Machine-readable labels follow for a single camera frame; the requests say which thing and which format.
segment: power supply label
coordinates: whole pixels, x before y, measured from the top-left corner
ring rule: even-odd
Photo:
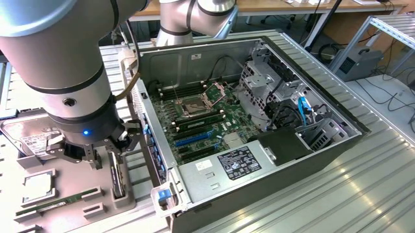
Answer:
[[[219,155],[218,159],[231,180],[237,180],[262,169],[249,147]]]

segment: white label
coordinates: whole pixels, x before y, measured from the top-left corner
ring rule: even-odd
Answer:
[[[23,137],[22,141],[27,145],[27,147],[31,149],[34,154],[37,154],[38,156],[43,156],[43,155],[47,155],[47,151],[46,151],[47,137],[51,134],[58,134],[58,133],[59,131],[53,131],[53,132],[42,133],[39,135],[33,135],[30,137]]]
[[[55,204],[55,205],[50,205],[50,206],[47,206],[46,208],[42,208],[42,209],[39,209],[38,211],[39,212],[45,212],[45,211],[47,211],[47,210],[51,210],[51,209],[54,209],[54,208],[57,208],[57,207],[59,207],[59,206],[63,206],[63,205],[66,205],[67,204],[67,202],[61,202],[61,203],[58,203],[58,204]]]
[[[207,169],[211,166],[213,166],[213,162],[210,161],[210,159],[197,163],[198,171]]]
[[[202,53],[194,54],[193,55],[193,60],[201,59],[202,58]]]
[[[206,122],[202,121],[202,122],[199,122],[199,123],[195,123],[195,124],[193,124],[193,125],[189,125],[187,128],[194,128],[195,126],[203,125],[205,123],[206,123]]]

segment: blue pcie slot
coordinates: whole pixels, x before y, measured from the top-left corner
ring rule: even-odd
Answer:
[[[209,139],[211,136],[213,136],[213,132],[214,130],[198,135],[198,136],[194,136],[189,139],[185,139],[185,140],[181,140],[179,142],[177,142],[177,147],[181,147],[181,146],[185,146],[190,143],[194,143],[194,142],[198,142],[201,140],[205,140],[205,139]]]

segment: green circuit board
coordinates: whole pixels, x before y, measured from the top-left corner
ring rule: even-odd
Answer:
[[[246,113],[238,102],[237,96],[233,94],[233,89],[230,88],[230,86],[226,86],[223,91],[221,91],[217,86],[213,86],[207,89],[206,96],[211,104],[214,104],[222,98],[214,104],[214,106],[210,107],[210,109],[202,107],[206,106],[202,104],[201,101],[202,96],[203,94],[197,94],[177,98],[174,100],[162,100],[161,97],[155,95],[151,96],[151,101],[157,110],[166,138],[177,161],[181,165],[230,149],[230,144],[225,141],[225,137],[227,134],[238,133],[242,141],[246,143],[249,138],[260,133],[249,114]],[[178,141],[187,140],[193,137],[202,135],[203,133],[197,133],[195,135],[181,138],[178,140],[175,138],[183,132],[178,132],[177,127],[179,124],[173,125],[173,122],[181,122],[181,120],[183,119],[190,119],[189,114],[194,114],[194,116],[210,113],[215,114],[222,110],[223,114],[214,115],[213,117],[210,117],[210,120],[197,120],[197,124],[191,122],[181,125],[181,127],[183,125],[186,125],[187,127],[193,127],[193,130],[203,130],[205,132],[209,132],[210,137],[185,146],[177,146]],[[213,147],[215,147],[215,150],[211,150],[207,153],[197,152],[203,151],[205,149],[207,150]]]

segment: hard drive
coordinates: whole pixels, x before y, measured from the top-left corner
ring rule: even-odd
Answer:
[[[22,157],[55,158],[46,152],[47,137],[61,134],[45,109],[26,110],[15,118],[0,121],[0,131],[21,151]]]

